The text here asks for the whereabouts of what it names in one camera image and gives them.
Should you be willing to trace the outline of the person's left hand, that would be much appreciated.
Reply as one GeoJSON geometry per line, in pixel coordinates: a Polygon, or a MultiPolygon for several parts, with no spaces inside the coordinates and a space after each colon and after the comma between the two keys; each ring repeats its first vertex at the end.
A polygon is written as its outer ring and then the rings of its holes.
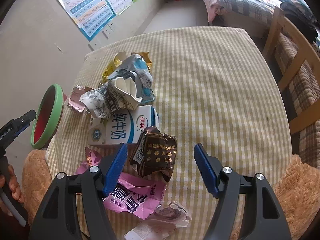
{"type": "MultiPolygon", "coordinates": [[[[11,190],[11,194],[12,197],[17,200],[19,203],[23,204],[25,201],[25,197],[22,193],[21,187],[17,181],[17,177],[16,174],[14,172],[14,168],[9,164],[8,165],[8,172],[10,174],[10,180],[8,182],[8,186],[9,189],[11,190]]],[[[0,206],[1,206],[1,210],[4,214],[9,215],[9,216],[13,216],[13,214],[11,213],[11,211],[8,209],[8,207],[6,206],[6,204],[3,202],[3,200],[0,200],[0,206]]]]}

